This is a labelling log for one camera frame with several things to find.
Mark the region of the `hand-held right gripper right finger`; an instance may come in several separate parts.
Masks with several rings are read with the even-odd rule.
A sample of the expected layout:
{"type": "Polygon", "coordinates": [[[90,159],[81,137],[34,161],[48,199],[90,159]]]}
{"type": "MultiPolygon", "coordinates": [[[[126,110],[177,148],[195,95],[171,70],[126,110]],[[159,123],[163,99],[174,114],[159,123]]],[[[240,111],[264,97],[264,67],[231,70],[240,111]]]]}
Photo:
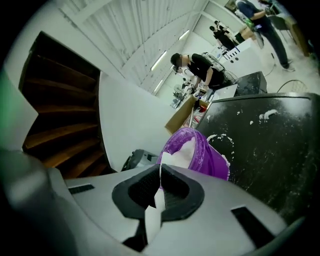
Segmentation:
{"type": "Polygon", "coordinates": [[[184,220],[162,224],[147,246],[147,256],[241,256],[256,249],[233,209],[245,207],[275,237],[285,221],[267,205],[235,184],[181,167],[173,169],[198,182],[204,200],[184,220]]]}

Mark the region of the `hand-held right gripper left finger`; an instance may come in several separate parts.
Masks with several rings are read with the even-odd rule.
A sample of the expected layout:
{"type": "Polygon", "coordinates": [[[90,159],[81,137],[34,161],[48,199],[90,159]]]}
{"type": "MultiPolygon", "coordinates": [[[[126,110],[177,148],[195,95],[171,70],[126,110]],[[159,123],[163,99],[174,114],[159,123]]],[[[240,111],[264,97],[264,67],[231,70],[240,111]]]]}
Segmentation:
{"type": "Polygon", "coordinates": [[[158,164],[65,183],[76,203],[104,232],[137,252],[147,247],[145,211],[155,206],[158,164]]]}

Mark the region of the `white plastic spoon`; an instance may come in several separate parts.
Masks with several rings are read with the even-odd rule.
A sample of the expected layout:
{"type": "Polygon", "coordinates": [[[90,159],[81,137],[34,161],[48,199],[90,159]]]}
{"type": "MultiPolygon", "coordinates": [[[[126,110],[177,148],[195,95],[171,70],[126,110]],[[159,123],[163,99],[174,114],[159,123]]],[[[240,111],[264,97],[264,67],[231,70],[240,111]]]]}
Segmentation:
{"type": "Polygon", "coordinates": [[[162,212],[166,209],[162,180],[160,180],[160,186],[153,197],[153,201],[154,206],[149,205],[145,210],[145,230],[148,244],[150,244],[159,233],[162,225],[162,212]]]}

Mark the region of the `purple plastic bucket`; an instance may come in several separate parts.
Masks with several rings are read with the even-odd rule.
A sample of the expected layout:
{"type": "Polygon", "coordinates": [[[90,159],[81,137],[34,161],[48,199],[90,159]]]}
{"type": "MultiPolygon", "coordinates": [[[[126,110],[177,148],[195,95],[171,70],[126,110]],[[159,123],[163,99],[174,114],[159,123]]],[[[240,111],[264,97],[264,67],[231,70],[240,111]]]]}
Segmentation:
{"type": "Polygon", "coordinates": [[[187,169],[227,181],[230,175],[228,160],[209,144],[204,135],[190,127],[179,129],[169,138],[157,163],[172,165],[172,154],[179,151],[182,145],[192,138],[195,138],[195,150],[187,169]]]}

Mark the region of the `open cardboard box with clutter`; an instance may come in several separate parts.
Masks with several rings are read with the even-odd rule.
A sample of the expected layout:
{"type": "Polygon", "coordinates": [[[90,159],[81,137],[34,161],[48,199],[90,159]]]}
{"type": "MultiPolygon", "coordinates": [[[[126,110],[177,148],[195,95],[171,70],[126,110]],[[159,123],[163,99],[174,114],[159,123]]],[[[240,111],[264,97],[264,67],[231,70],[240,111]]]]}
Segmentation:
{"type": "Polygon", "coordinates": [[[173,135],[176,131],[184,126],[185,122],[192,113],[194,104],[197,99],[198,98],[191,95],[169,119],[164,127],[170,135],[173,135]]]}

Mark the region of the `wooden staircase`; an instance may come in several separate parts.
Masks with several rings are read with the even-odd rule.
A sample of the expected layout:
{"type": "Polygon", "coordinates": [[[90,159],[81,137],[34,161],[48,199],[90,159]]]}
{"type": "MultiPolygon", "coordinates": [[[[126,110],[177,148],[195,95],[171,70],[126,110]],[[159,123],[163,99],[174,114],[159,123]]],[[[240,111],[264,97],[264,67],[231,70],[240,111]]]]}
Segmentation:
{"type": "Polygon", "coordinates": [[[19,89],[38,116],[23,150],[65,179],[112,174],[99,110],[100,70],[44,32],[24,64],[19,89]]]}

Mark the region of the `white flat panel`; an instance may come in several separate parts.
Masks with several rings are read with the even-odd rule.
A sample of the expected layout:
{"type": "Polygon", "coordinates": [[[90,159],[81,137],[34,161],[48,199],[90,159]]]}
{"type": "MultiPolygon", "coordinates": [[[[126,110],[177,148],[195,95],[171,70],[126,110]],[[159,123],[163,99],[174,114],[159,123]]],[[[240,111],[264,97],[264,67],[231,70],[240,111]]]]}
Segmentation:
{"type": "Polygon", "coordinates": [[[210,101],[212,102],[216,100],[233,98],[235,96],[237,88],[238,88],[238,84],[236,83],[236,84],[218,89],[214,92],[213,97],[210,101]]]}

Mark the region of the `black speckled appliance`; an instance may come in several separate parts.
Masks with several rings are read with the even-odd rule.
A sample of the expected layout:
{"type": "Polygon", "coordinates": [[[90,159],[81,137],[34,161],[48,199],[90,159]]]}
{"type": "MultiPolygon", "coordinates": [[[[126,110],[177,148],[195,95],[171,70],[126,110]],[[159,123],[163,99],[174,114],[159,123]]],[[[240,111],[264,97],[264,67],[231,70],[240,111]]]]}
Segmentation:
{"type": "Polygon", "coordinates": [[[235,97],[258,95],[267,93],[267,81],[261,71],[257,71],[238,78],[235,97]]]}

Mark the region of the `white cabinet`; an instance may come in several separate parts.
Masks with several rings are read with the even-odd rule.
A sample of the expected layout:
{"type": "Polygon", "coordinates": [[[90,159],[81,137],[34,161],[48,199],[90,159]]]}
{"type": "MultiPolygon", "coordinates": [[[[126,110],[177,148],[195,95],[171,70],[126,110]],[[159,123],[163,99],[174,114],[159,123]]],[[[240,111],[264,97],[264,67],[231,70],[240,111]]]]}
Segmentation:
{"type": "Polygon", "coordinates": [[[224,65],[228,61],[235,60],[235,58],[240,59],[240,56],[243,55],[245,51],[251,48],[253,42],[254,41],[249,38],[238,46],[234,47],[232,50],[223,51],[220,54],[218,61],[224,65]]]}

